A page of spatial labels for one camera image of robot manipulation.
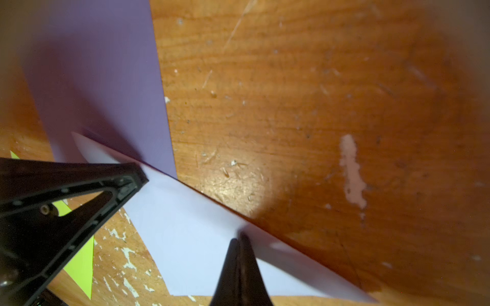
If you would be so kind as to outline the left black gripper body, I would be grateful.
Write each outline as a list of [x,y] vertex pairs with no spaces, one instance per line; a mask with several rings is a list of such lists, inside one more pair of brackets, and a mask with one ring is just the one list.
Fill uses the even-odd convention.
[[69,216],[53,199],[69,165],[1,159],[1,305],[33,305],[66,263]]

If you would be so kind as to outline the light lavender square paper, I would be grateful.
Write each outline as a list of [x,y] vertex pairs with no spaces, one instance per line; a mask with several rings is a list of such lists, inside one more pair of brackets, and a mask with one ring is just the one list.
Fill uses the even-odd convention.
[[338,274],[178,181],[168,140],[150,145],[149,154],[140,154],[137,162],[148,182],[125,210],[170,294],[211,295],[229,242],[245,232],[269,294],[372,302]]

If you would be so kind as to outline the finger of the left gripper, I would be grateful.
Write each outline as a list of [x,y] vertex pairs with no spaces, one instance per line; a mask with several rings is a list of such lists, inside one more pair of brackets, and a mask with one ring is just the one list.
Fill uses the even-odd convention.
[[135,163],[1,160],[1,304],[31,305],[148,182]]

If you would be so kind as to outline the dark purple square paper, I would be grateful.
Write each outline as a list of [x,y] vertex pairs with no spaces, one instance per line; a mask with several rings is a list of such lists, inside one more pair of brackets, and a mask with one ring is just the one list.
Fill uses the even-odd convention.
[[148,1],[54,1],[35,13],[23,62],[57,162],[84,135],[177,175]]

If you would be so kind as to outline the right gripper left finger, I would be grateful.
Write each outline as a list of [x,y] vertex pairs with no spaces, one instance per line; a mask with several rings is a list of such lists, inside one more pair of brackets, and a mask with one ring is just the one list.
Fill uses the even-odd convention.
[[230,241],[222,272],[210,305],[240,305],[240,244],[234,238]]

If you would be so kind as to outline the lime green square paper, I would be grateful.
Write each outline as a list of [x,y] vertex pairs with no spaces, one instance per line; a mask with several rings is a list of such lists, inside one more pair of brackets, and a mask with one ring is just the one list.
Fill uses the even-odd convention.
[[94,237],[91,237],[61,273],[48,286],[62,297],[69,295],[84,302],[92,300]]

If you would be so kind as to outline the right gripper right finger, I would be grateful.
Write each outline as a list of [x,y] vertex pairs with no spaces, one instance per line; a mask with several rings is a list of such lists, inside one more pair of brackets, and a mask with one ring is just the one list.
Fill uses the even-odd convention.
[[241,305],[273,306],[265,288],[251,241],[245,233],[241,233],[239,236],[239,246],[239,299]]

